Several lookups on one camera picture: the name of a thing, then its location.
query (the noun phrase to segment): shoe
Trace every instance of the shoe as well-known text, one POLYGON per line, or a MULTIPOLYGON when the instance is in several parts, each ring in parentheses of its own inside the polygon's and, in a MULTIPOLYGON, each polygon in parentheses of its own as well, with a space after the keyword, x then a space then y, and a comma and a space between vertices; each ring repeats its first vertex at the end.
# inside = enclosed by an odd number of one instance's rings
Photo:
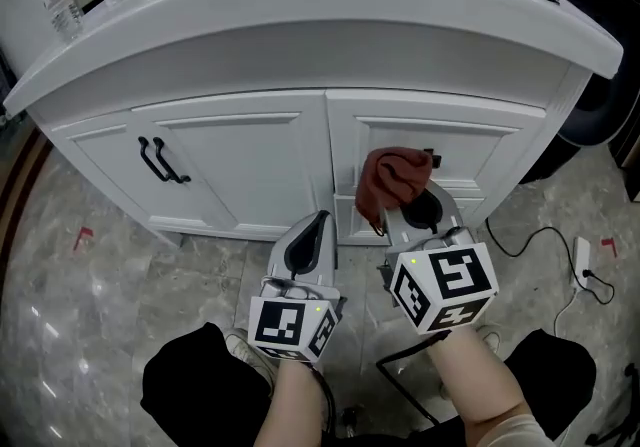
POLYGON ((476 333, 480 335, 480 338, 484 341, 484 343, 491 349, 494 355, 500 357, 498 351, 500 350, 500 334, 498 331, 491 325, 480 326, 476 330, 476 333))
POLYGON ((260 376, 267 380, 269 388, 271 388, 269 392, 269 397, 271 397, 276 385, 278 369, 269 358, 249 345, 246 330, 228 330, 224 334, 224 341, 231 356, 253 367, 260 376))

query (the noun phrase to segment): gray floor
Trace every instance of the gray floor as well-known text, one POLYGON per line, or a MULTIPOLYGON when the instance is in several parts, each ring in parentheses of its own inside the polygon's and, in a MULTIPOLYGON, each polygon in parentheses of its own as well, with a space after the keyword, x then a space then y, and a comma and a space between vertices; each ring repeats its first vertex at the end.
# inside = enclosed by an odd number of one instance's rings
MULTIPOLYGON (((495 234, 514 250, 546 224, 569 239, 588 238, 594 271, 617 288, 607 307, 580 294, 561 320, 559 333, 585 345, 598 366, 594 399, 565 446, 582 445, 611 419, 611 405, 626 388, 622 370, 640 361, 639 220, 640 206, 628 203, 603 148, 583 151, 546 182, 517 188, 492 216, 495 234), (609 237, 617 258, 600 246, 609 237)), ((517 260, 499 253, 484 229, 478 237, 489 245, 501 285, 484 321, 501 331, 506 356, 531 330, 551 332, 571 296, 567 261, 549 232, 517 260)), ((14 444, 173 445, 138 404, 144 366, 167 341, 206 321, 246 327, 269 249, 265 243, 187 237, 180 251, 172 251, 54 151, 24 212, 2 300, 0 415, 14 444), (94 236, 74 251, 82 226, 94 236)), ((417 339, 382 290, 375 270, 382 260, 377 248, 339 250, 338 281, 349 302, 324 370, 339 407, 362 407, 361 432, 406 435, 427 424, 374 363, 417 339)), ((453 415, 438 397, 438 379, 424 354, 395 372, 438 418, 453 415)))

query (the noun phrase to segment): black pants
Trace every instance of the black pants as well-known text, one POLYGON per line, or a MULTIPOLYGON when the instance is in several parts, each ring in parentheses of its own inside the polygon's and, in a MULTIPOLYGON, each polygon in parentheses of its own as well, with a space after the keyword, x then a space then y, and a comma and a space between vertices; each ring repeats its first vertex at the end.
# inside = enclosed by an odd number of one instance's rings
MULTIPOLYGON (((533 415, 554 440, 589 403, 596 366, 575 342, 537 330, 506 360, 533 415)), ((222 332, 207 323, 166 344, 144 370, 142 407, 178 447, 233 443, 250 447, 269 409, 269 386, 251 367, 232 357, 222 332)), ((327 438, 323 444, 464 446, 459 417, 414 433, 407 440, 363 436, 327 438)))

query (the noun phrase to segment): brown towel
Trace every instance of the brown towel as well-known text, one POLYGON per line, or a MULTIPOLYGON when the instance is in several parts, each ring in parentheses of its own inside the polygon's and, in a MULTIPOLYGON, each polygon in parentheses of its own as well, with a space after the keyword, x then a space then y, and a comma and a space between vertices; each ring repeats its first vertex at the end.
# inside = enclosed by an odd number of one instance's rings
POLYGON ((433 159, 422 150, 379 148, 369 153, 356 191, 356 208, 382 232, 380 207, 396 209, 411 203, 427 185, 433 159))

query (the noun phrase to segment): human arm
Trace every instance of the human arm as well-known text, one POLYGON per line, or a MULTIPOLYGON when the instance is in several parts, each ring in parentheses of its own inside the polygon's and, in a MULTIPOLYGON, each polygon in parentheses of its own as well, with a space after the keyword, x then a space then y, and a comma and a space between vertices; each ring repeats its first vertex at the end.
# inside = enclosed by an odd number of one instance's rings
POLYGON ((474 447, 498 424, 531 414, 515 376, 471 327, 456 328, 427 352, 474 447))
POLYGON ((254 447, 319 447, 321 440, 322 390, 307 367, 283 360, 254 447))

